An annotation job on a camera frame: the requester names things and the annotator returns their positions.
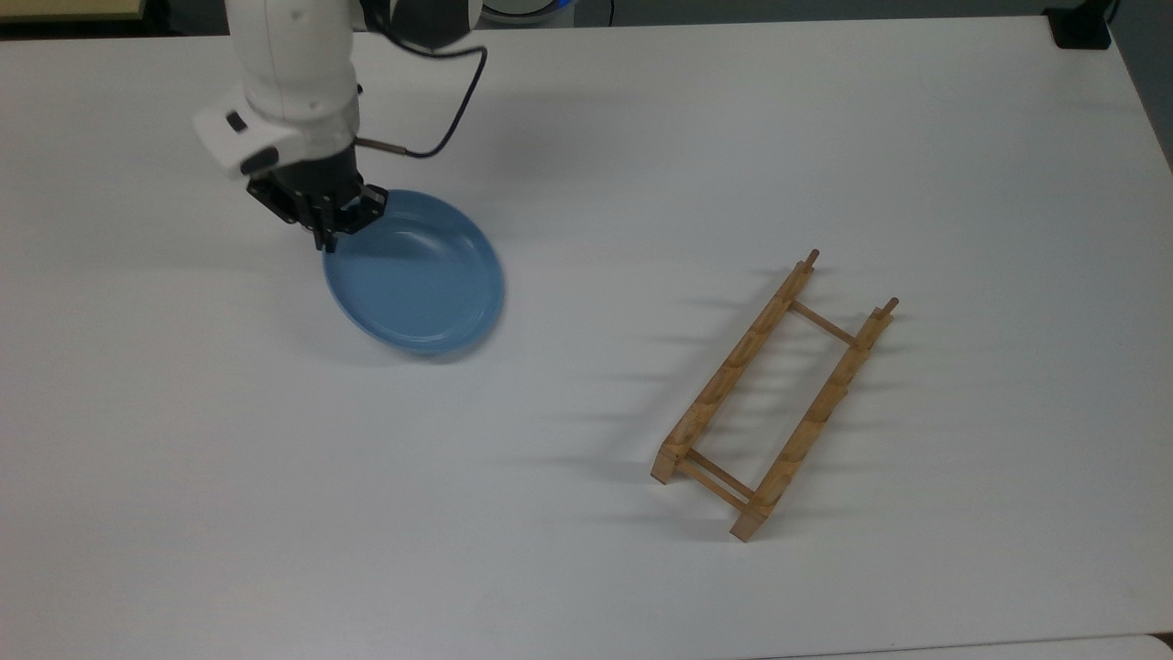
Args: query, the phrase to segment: blue plate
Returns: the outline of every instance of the blue plate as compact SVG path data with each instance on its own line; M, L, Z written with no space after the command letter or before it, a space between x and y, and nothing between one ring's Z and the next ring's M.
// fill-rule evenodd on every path
M447 203L392 190L384 216L323 252L326 283L359 327L392 347L441 354L473 345L501 313L489 240Z

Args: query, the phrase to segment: black object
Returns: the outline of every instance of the black object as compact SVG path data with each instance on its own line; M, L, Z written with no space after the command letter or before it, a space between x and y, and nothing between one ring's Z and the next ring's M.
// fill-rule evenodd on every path
M224 118L228 120L228 124L232 127L232 130L237 132L244 132L244 129L249 128L249 124L244 123L244 120L240 118L240 113L236 110L225 115Z
M253 176L246 190L277 217L313 232L314 246L327 252L334 251L335 232L354 233L387 206L387 190L362 182L353 144Z
M1051 36L1059 48L1078 50L1106 50L1112 45L1104 12L1113 0L1086 0L1074 9L1044 9L1043 15L1051 23Z
M359 0L369 29L435 50L469 33L468 0Z

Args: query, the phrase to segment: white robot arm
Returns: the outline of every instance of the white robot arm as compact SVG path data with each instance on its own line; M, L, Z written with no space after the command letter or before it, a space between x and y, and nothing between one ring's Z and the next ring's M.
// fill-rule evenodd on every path
M319 250L333 251L337 231L358 231L386 204L386 190L366 185L355 165L352 26L438 56L436 48L469 33L481 0L225 0L225 7L243 81L196 113L196 132L229 175L249 177L250 193L312 231Z

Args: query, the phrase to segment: white table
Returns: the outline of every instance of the white table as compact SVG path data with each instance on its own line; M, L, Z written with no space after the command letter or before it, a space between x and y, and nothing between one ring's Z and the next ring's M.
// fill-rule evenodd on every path
M5 660L746 658L1173 628L1173 177L1119 54L1040 18L484 33L442 157L507 304L419 360L190 113L225 39L0 43ZM362 132L470 63L357 39ZM786 268L852 395L750 544L663 436ZM706 454L765 470L835 360L779 328Z

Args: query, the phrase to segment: wooden dowel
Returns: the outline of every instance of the wooden dowel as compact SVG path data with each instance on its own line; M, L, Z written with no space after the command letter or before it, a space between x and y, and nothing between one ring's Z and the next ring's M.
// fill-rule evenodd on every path
M839 325L835 325L834 322L827 320L819 312L806 306L801 301L792 300L791 311L796 311L798 313L801 313L802 315L809 318L815 325L826 329L827 333L830 333L835 338L839 338L845 343L847 343L848 347L855 346L855 336L848 333L847 329L843 329Z
M766 339L786 314L794 297L811 279L811 273L814 272L812 264L818 256L819 250L812 250L807 260L794 264L794 268L786 275L781 286L758 313L753 325L746 329L745 335L733 347L725 362L708 380L689 410L680 417L672 433L664 438L656 462L652 464L652 477L664 483L672 477L676 465L680 463L684 455L708 427L717 409L737 386L741 374L745 373L746 366L758 355L762 345L766 343Z
M843 352L843 358L839 360L839 365L835 366L834 372L830 373L827 382L819 390L811 408L802 416L802 421L799 422L794 433L791 434L789 440L786 441L781 454L778 455L766 476L762 477L761 483L758 484L758 490L750 498L751 508L765 509L768 516L768 511L782 497L794 474L802 464L802 461L806 460L807 453L811 451L815 441L819 440L819 435L822 434L827 420L835 411L835 407L847 396L847 386L850 385L860 368L872 355L870 349L875 346L880 333L883 333L884 327L891 322L891 315L883 313L883 309L877 311L880 312L879 317L874 313L863 321L863 326L856 335L859 343L848 347Z
M718 468L716 463L713 463L712 461L708 461L707 458L705 458L696 449L690 449L689 454L684 455L684 460L685 461L692 461L697 465L704 468L712 476L714 476L718 479L725 482L726 484L728 484L728 487L731 489L733 489L734 491L741 494L741 496L745 497L746 499L750 499L751 497L753 497L753 490L751 490L750 487L743 484L741 482L738 482L733 477L733 475L730 475L728 472L726 472L726 471L721 470L720 468Z
M721 485L718 484L717 482L710 479L708 475L705 475L704 472L701 472L700 469L697 468L696 465L693 465L692 463L689 463L687 461L685 461L685 462L682 462L679 465L677 465L677 468L680 470L680 472L684 472L685 475L692 477L693 479L696 479L697 482L699 482L701 487L705 487L706 489L713 491L721 499L724 499L725 502L730 503L730 505L732 505L733 509L737 509L738 511L745 511L745 503L744 502L741 502L740 499L738 499L737 496L734 496L733 494L731 494L727 490L723 489Z

